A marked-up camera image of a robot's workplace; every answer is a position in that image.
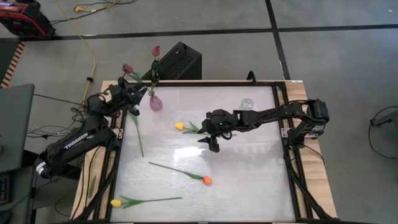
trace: black box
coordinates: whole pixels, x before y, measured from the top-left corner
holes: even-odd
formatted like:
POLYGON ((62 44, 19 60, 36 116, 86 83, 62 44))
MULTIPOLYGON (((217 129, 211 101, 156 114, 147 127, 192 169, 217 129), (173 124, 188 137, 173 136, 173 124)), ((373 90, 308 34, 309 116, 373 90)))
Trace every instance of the black box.
MULTIPOLYGON (((142 77, 150 80, 150 69, 142 77)), ((201 53, 178 42, 159 62, 161 80, 201 80, 201 53)))

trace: yellow tulip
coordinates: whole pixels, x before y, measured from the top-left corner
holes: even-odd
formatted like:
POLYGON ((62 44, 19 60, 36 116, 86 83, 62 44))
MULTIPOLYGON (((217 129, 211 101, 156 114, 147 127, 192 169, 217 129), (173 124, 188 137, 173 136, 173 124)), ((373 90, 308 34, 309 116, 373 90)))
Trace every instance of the yellow tulip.
POLYGON ((175 128, 181 131, 182 129, 184 129, 184 123, 182 122, 175 123, 175 128))
POLYGON ((122 200, 120 199, 112 199, 111 205, 115 208, 122 207, 122 200))

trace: concrete floor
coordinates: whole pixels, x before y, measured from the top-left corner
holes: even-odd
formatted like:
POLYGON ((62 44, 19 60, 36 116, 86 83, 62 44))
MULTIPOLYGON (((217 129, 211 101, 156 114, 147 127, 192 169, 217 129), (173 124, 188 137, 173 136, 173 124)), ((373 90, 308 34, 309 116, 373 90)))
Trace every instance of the concrete floor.
MULTIPOLYGON (((80 1, 62 1, 70 16, 80 1)), ((51 0, 41 1, 50 20, 63 19, 51 0)), ((398 24, 398 3, 371 0, 272 1, 278 27, 398 24)), ((140 0, 115 6, 75 22, 82 34, 162 32, 176 30, 270 28, 263 0, 197 1, 140 0)), ((55 26, 59 35, 73 35, 67 22, 55 26)), ((0 27, 0 38, 12 37, 0 27)), ((307 95, 327 102, 331 121, 320 138, 333 199, 343 220, 396 223, 398 163, 371 151, 369 119, 383 107, 398 105, 397 29, 280 33, 290 76, 303 80, 307 95)), ((182 41, 203 54, 203 79, 245 79, 253 70, 258 79, 283 79, 272 33, 189 35, 89 40, 98 63, 90 93, 103 80, 122 74, 123 63, 145 72, 155 45, 168 51, 182 41)), ((80 40, 28 42, 11 85, 34 83, 38 94, 79 102, 92 61, 80 40)), ((71 105, 34 98, 30 128, 68 125, 71 105)), ((396 130, 373 130, 374 146, 398 156, 396 130)), ((28 150, 40 152, 54 141, 28 139, 28 150)), ((63 194, 76 183, 59 184, 63 194)), ((49 194, 47 189, 42 194, 49 194)), ((54 204, 59 197, 53 196, 54 204)), ((70 213, 73 193, 60 205, 70 213)), ((52 207, 38 210, 37 223, 65 220, 52 207)))

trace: metal frame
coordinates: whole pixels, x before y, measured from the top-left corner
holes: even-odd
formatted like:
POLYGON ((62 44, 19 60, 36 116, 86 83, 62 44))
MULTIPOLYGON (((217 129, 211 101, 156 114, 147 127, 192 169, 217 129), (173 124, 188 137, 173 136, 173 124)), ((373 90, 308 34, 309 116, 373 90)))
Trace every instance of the metal frame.
MULTIPOLYGON (((284 103, 287 103, 289 101, 289 99, 287 98, 287 89, 285 86, 284 82, 258 82, 255 80, 255 78, 252 79, 252 82, 192 82, 192 81, 187 81, 187 82, 160 82, 157 84, 157 86, 159 87, 167 87, 167 86, 269 86, 272 88, 272 93, 274 95, 274 103, 275 106, 279 106, 280 105, 280 97, 278 94, 278 89, 282 92, 282 99, 284 101, 284 103)), ((122 123, 121 123, 121 129, 124 129, 125 124, 126 124, 126 115, 127 112, 124 111, 123 112, 123 116, 122 116, 122 123)), ((279 128, 283 128, 284 127, 284 123, 283 121, 278 121, 279 124, 279 128)), ((293 127, 293 122, 290 119, 289 121, 289 127, 293 127)), ((282 140, 282 147, 284 150, 284 154, 287 155, 287 158, 290 162, 290 156, 289 156, 289 147, 287 145, 287 143, 285 141, 282 140)), ((114 166, 116 167, 116 176, 114 177, 111 185, 110 185, 110 191, 109 191, 109 195, 108 195, 108 206, 106 208, 106 215, 105 215, 105 219, 102 220, 96 220, 98 222, 105 222, 106 221, 110 221, 111 218, 111 209, 112 206, 110 204, 111 199, 114 196, 114 191, 115 191, 115 186, 116 186, 116 179, 117 179, 117 175, 118 175, 118 166, 119 166, 119 160, 120 160, 120 153, 121 151, 118 150, 116 151, 116 155, 114 158, 114 166)), ((303 171, 303 165, 302 165, 302 161, 300 158, 300 153, 295 152, 296 153, 296 163, 297 163, 297 168, 298 168, 298 173, 299 173, 299 178, 300 180, 305 184, 305 177, 304 177, 304 171, 303 171)), ((105 155, 105 160, 109 160, 109 155, 110 152, 107 153, 105 155)), ((101 171, 101 178, 99 180, 100 183, 103 183, 104 179, 105 179, 105 173, 108 170, 108 162, 104 161, 104 166, 103 166, 103 170, 101 171)), ((298 220, 299 218, 301 218, 301 214, 300 214, 300 208, 299 208, 299 201, 297 198, 297 192, 295 189, 295 183, 294 180, 288 175, 288 180, 289 180, 289 187, 290 187, 290 194, 292 196, 292 204, 293 204, 293 210, 294 210, 294 214, 295 214, 295 219, 298 220)), ((312 215, 312 209, 308 205, 306 204, 305 206, 306 210, 307 210, 307 215, 311 214, 312 215)), ((99 214, 99 210, 100 210, 100 205, 96 206, 95 212, 94 212, 94 218, 98 218, 98 214, 99 214)))

